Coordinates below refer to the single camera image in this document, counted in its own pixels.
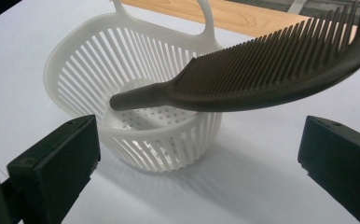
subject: comb tail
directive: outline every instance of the comb tail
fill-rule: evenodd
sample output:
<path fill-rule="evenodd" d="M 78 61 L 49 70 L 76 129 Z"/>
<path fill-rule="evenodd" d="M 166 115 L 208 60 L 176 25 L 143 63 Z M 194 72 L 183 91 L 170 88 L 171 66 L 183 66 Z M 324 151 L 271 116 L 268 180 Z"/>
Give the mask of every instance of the comb tail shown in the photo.
<path fill-rule="evenodd" d="M 130 110 L 165 105 L 166 83 L 155 83 L 116 94 L 110 99 L 114 110 Z"/>

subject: basket bottom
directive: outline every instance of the basket bottom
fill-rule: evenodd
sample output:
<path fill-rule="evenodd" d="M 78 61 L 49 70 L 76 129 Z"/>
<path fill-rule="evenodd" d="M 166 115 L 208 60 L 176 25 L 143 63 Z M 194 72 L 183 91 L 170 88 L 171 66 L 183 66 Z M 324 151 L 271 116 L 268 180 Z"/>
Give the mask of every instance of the basket bottom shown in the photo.
<path fill-rule="evenodd" d="M 146 78 L 133 79 L 126 83 L 119 92 L 133 90 L 152 83 Z M 103 124 L 107 128 L 117 130 L 152 130 L 190 119 L 196 113 L 167 105 L 126 111 L 114 111 L 108 106 L 104 112 Z"/>

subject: black plastic jaw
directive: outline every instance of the black plastic jaw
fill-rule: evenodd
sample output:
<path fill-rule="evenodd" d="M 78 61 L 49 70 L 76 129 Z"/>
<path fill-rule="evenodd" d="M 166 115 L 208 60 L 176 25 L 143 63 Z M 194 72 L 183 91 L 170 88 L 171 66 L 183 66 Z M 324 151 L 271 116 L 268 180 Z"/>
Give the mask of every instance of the black plastic jaw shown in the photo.
<path fill-rule="evenodd" d="M 7 166 L 0 223 L 61 223 L 100 158 L 95 116 L 64 123 Z"/>

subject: wooden table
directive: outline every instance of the wooden table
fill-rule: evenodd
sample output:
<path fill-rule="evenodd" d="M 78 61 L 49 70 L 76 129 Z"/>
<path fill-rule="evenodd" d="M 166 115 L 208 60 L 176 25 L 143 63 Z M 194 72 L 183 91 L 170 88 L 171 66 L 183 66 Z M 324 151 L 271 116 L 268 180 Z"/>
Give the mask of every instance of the wooden table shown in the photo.
<path fill-rule="evenodd" d="M 121 2 L 190 21 L 204 22 L 196 0 L 122 0 Z M 224 0 L 210 0 L 209 3 L 216 27 L 254 37 L 270 34 L 308 19 L 304 16 Z"/>

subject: basket slot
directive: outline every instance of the basket slot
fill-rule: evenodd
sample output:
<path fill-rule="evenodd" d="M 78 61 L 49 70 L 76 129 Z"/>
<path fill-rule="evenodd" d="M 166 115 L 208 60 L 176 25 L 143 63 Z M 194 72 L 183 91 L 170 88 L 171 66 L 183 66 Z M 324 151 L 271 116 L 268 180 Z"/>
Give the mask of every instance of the basket slot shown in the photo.
<path fill-rule="evenodd" d="M 137 167 L 145 169 L 145 166 L 143 165 L 142 161 L 140 160 L 140 157 L 137 155 L 135 151 L 132 150 L 131 147 L 127 144 L 126 140 L 119 139 L 118 143 L 122 146 L 122 148 L 125 149 L 126 152 L 128 152 L 128 158 L 133 161 L 133 164 L 135 164 Z"/>
<path fill-rule="evenodd" d="M 87 78 L 85 70 L 79 65 L 78 61 L 74 56 L 70 57 L 70 61 L 67 62 L 67 67 L 71 70 L 71 78 L 79 86 L 83 92 L 91 99 L 91 104 L 94 104 L 100 111 L 102 110 L 103 97 L 97 91 L 96 87 Z"/>
<path fill-rule="evenodd" d="M 161 151 L 161 147 L 155 142 L 150 141 L 149 144 L 152 146 L 153 150 L 157 153 L 157 160 L 158 162 L 162 163 L 165 167 L 165 170 L 172 170 L 169 166 L 168 161 L 166 160 L 166 157 L 164 156 L 164 152 Z"/>
<path fill-rule="evenodd" d="M 99 138 L 102 142 L 104 142 L 108 146 L 113 146 L 116 148 L 116 150 L 111 150 L 116 154 L 117 157 L 119 157 L 121 160 L 125 162 L 129 162 L 128 158 L 124 156 L 126 153 L 123 151 L 122 148 L 120 148 L 120 144 L 114 139 L 114 137 L 110 136 L 110 134 L 100 134 Z"/>
<path fill-rule="evenodd" d="M 71 65 L 69 65 L 69 63 L 66 63 L 66 66 L 71 69 Z M 90 112 L 98 113 L 97 115 L 101 117 L 103 114 L 103 109 L 99 106 L 99 104 L 97 104 L 99 100 L 96 97 L 93 97 L 93 94 L 90 94 L 87 86 L 85 86 L 84 83 L 79 80 L 79 75 L 66 68 L 63 68 L 62 72 L 64 73 L 64 76 L 62 76 L 63 80 L 67 81 L 68 87 L 74 89 L 77 93 L 74 96 L 77 97 L 80 102 L 83 102 L 85 105 L 87 105 L 90 109 Z"/>
<path fill-rule="evenodd" d="M 99 41 L 96 39 L 96 36 L 93 36 L 90 41 L 87 41 L 87 44 L 89 45 L 90 49 L 92 50 L 93 54 L 92 56 L 94 59 L 99 62 L 99 68 L 104 71 L 104 75 L 107 76 L 109 79 L 113 81 L 113 83 L 121 87 L 126 83 L 126 80 L 123 80 L 122 76 L 113 76 L 113 74 L 116 74 L 117 72 L 112 70 L 111 72 L 108 70 L 108 68 L 113 69 L 110 67 L 110 65 L 107 63 L 107 60 L 104 59 L 104 55 L 102 54 L 102 50 L 100 47 Z"/>
<path fill-rule="evenodd" d="M 109 29 L 109 33 L 113 39 L 116 38 L 116 40 L 118 41 L 117 45 L 120 49 L 120 53 L 122 54 L 122 58 L 126 59 L 125 63 L 132 70 L 133 78 L 142 77 L 141 68 L 138 64 L 137 59 L 134 56 L 131 43 L 129 42 L 129 38 L 127 37 L 126 29 L 117 28 L 116 33 L 114 33 L 112 29 Z"/>
<path fill-rule="evenodd" d="M 80 117 L 86 114 L 85 109 L 80 107 L 79 104 L 76 103 L 74 98 L 63 89 L 62 85 L 58 89 L 59 97 L 63 100 L 67 105 L 73 108 L 73 111 Z"/>
<path fill-rule="evenodd" d="M 78 105 L 78 107 L 83 108 L 82 115 L 90 114 L 90 112 L 93 111 L 90 105 L 86 104 L 86 101 L 80 98 L 79 91 L 71 83 L 71 80 L 69 80 L 68 76 L 64 76 L 63 74 L 60 74 L 60 79 L 58 84 L 59 87 L 62 88 L 63 96 L 68 97 L 68 99 L 74 101 L 75 104 Z"/>
<path fill-rule="evenodd" d="M 145 152 L 148 159 L 154 164 L 155 170 L 153 171 L 163 171 L 162 167 L 159 165 L 157 158 L 151 152 L 151 146 L 148 146 L 147 141 L 133 141 Z"/>
<path fill-rule="evenodd" d="M 146 154 L 144 153 L 142 148 L 138 146 L 136 142 L 128 139 L 122 141 L 127 146 L 127 149 L 134 153 L 136 159 L 138 159 L 144 170 L 151 170 L 151 171 L 154 170 Z"/>
<path fill-rule="evenodd" d="M 107 35 L 110 35 L 111 37 L 107 38 L 111 44 L 112 50 L 117 54 L 117 56 L 120 57 L 118 58 L 118 61 L 125 70 L 125 72 L 128 73 L 128 75 L 132 76 L 132 78 L 139 77 L 139 71 L 136 71 L 136 66 L 132 64 L 134 63 L 134 59 L 131 58 L 130 53 L 128 53 L 129 47 L 124 41 L 124 36 L 121 30 L 119 28 L 117 28 L 117 30 L 109 29 L 107 32 Z"/>
<path fill-rule="evenodd" d="M 133 156 L 123 148 L 122 144 L 120 144 L 120 142 L 115 137 L 109 137 L 109 139 L 109 146 L 114 146 L 118 153 L 121 154 L 121 157 L 125 162 L 132 164 L 135 167 L 139 167 L 139 164 L 136 162 Z"/>
<path fill-rule="evenodd" d="M 202 126 L 201 127 L 201 131 L 202 131 L 202 134 L 201 134 L 201 136 L 202 136 L 202 139 L 201 139 L 202 140 L 201 141 L 202 153 L 201 153 L 201 155 L 204 154 L 204 152 L 206 151 L 207 145 L 209 143 L 210 132 L 209 132 L 209 130 L 207 130 L 207 124 L 208 124 L 210 118 L 211 118 L 211 115 L 207 116 L 206 119 L 204 119 L 201 123 L 201 126 Z"/>
<path fill-rule="evenodd" d="M 175 170 L 179 169 L 179 165 L 177 163 L 177 159 L 175 156 L 175 154 L 177 154 L 177 152 L 174 151 L 174 147 L 172 147 L 172 143 L 170 143 L 168 139 L 162 139 L 162 140 L 160 140 L 160 142 L 163 145 L 163 149 L 166 152 L 168 152 L 169 158 L 171 159 L 171 162 L 172 162 L 172 163 L 170 163 L 171 167 Z"/>
<path fill-rule="evenodd" d="M 167 64 L 170 68 L 170 72 L 168 73 L 168 75 L 171 76 L 172 74 L 178 74 L 179 72 L 177 72 L 176 65 L 173 61 L 173 57 L 171 54 L 172 46 L 168 46 L 168 43 L 164 43 L 163 46 L 164 46 L 163 53 L 165 54 L 164 58 L 168 60 Z"/>
<path fill-rule="evenodd" d="M 81 70 L 81 73 L 85 79 L 87 79 L 90 87 L 93 88 L 95 94 L 101 99 L 105 98 L 107 90 L 104 89 L 104 85 L 101 80 L 99 80 L 96 74 L 93 74 L 93 70 L 89 67 L 89 64 L 86 62 L 79 50 L 76 51 L 75 63 L 77 67 Z"/>
<path fill-rule="evenodd" d="M 186 142 L 187 142 L 187 154 L 190 161 L 195 160 L 195 153 L 194 153 L 194 145 L 195 141 L 193 140 L 194 134 L 192 134 L 194 129 L 190 129 L 186 132 Z"/>
<path fill-rule="evenodd" d="M 142 74 L 148 75 L 148 77 L 152 80 L 150 72 L 148 72 L 148 68 L 145 65 L 145 61 L 143 60 L 143 55 L 140 53 L 140 50 L 135 42 L 134 35 L 132 31 L 128 29 L 124 29 L 123 33 L 123 42 L 127 45 L 127 54 L 133 57 L 132 64 L 137 67 L 139 73 L 138 77 L 142 77 Z"/>
<path fill-rule="evenodd" d="M 174 142 L 174 146 L 176 148 L 177 151 L 177 155 L 178 155 L 178 160 L 179 160 L 179 166 L 183 167 L 187 164 L 187 159 L 186 159 L 186 154 L 185 154 L 185 149 L 183 147 L 183 145 L 181 144 L 181 138 L 176 136 L 173 138 L 173 142 Z"/>
<path fill-rule="evenodd" d="M 199 148 L 201 146 L 201 125 L 196 124 L 196 127 L 194 129 L 195 134 L 195 148 Z M 195 150 L 195 158 L 198 159 L 201 156 L 200 150 Z"/>
<path fill-rule="evenodd" d="M 110 78 L 110 76 L 106 76 L 103 72 L 103 68 L 98 65 L 99 60 L 96 58 L 94 53 L 92 52 L 92 49 L 90 48 L 90 45 L 86 43 L 87 46 L 81 46 L 81 54 L 86 59 L 86 66 L 90 67 L 93 72 L 90 73 L 90 75 L 93 75 L 99 83 L 102 83 L 104 86 L 104 90 L 106 92 L 115 92 L 115 90 L 119 89 L 119 85 L 116 84 L 113 78 Z"/>
<path fill-rule="evenodd" d="M 150 39 L 148 38 L 148 36 L 144 36 L 144 35 L 140 35 L 140 37 L 142 37 L 142 46 L 144 48 L 144 51 L 147 53 L 148 59 L 150 60 L 152 68 L 153 68 L 154 74 L 152 74 L 152 75 L 155 78 L 154 81 L 162 82 L 163 81 L 161 79 L 162 74 L 161 74 L 161 71 L 159 70 L 159 65 L 157 63 L 155 54 L 153 53 L 153 50 L 151 48 Z"/>
<path fill-rule="evenodd" d="M 151 66 L 151 64 L 149 63 L 148 57 L 145 53 L 145 50 L 142 46 L 142 41 L 140 39 L 140 36 L 138 33 L 135 33 L 134 31 L 131 31 L 132 34 L 132 41 L 133 41 L 133 45 L 137 48 L 138 50 L 138 55 L 140 56 L 140 59 L 143 61 L 143 66 L 145 68 L 145 73 L 148 75 L 148 77 L 151 80 L 154 80 L 154 82 L 157 82 L 157 80 L 154 77 L 154 72 L 153 72 L 153 68 Z"/>
<path fill-rule="evenodd" d="M 157 51 L 157 55 L 159 57 L 159 62 L 163 70 L 162 81 L 170 80 L 171 72 L 169 71 L 168 62 L 166 58 L 163 56 L 162 50 L 162 42 L 153 39 L 155 50 Z"/>
<path fill-rule="evenodd" d="M 119 84 L 119 86 L 127 83 L 129 81 L 128 77 L 126 77 L 127 73 L 124 71 L 122 66 L 120 66 L 120 64 L 114 61 L 113 55 L 110 55 L 107 45 L 104 43 L 102 33 L 93 36 L 92 40 L 95 49 L 97 49 L 96 52 L 99 54 L 105 67 L 110 68 L 110 76 Z"/>

